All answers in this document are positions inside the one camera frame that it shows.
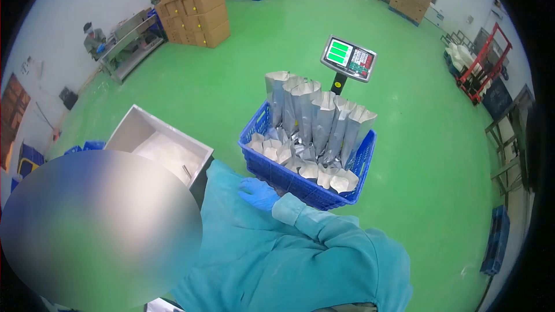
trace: hand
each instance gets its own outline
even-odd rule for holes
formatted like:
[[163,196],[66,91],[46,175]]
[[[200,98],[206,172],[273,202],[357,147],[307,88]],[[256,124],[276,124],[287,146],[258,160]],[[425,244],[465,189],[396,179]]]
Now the hand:
[[239,196],[252,206],[262,211],[271,212],[275,202],[279,200],[279,196],[266,182],[262,182],[257,178],[244,178],[239,184]]

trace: blue crate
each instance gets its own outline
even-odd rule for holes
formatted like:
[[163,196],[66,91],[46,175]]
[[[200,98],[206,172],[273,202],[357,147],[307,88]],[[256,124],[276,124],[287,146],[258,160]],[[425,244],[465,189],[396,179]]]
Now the blue crate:
[[507,249],[509,238],[510,219],[504,205],[492,210],[492,221],[489,230],[486,255],[482,261],[480,271],[493,276],[499,273]]
[[68,149],[67,151],[64,152],[64,156],[68,155],[70,153],[75,153],[75,152],[81,152],[83,149],[81,149],[81,146],[73,146],[72,148]]
[[85,144],[83,145],[83,150],[90,151],[91,149],[104,149],[104,146],[106,146],[106,142],[104,141],[89,140],[89,141],[85,141]]
[[351,168],[358,176],[358,185],[352,192],[337,195],[246,147],[255,132],[262,135],[266,134],[269,123],[270,105],[268,101],[265,101],[241,132],[238,144],[243,150],[246,168],[249,172],[274,187],[290,192],[307,205],[322,211],[344,205],[353,205],[358,201],[376,145],[376,132],[374,130],[371,130],[362,141],[356,153],[355,163]]

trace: blue plastic crate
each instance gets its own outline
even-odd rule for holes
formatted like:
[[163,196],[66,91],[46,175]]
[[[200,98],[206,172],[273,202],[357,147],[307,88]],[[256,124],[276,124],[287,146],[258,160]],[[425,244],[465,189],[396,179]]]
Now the blue plastic crate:
[[82,151],[81,146],[73,146],[72,148],[64,152],[64,156],[70,153],[81,152],[81,151]]
[[85,144],[83,145],[83,150],[90,151],[91,149],[104,149],[104,146],[106,146],[105,141],[89,140],[89,141],[85,141]]
[[265,101],[241,132],[238,143],[243,150],[246,168],[249,172],[274,187],[290,192],[307,205],[322,211],[344,205],[353,205],[358,201],[376,145],[376,132],[374,130],[371,130],[362,141],[356,153],[355,163],[351,168],[358,176],[358,184],[355,190],[337,195],[246,147],[255,132],[266,135],[269,123],[270,105],[268,101]]

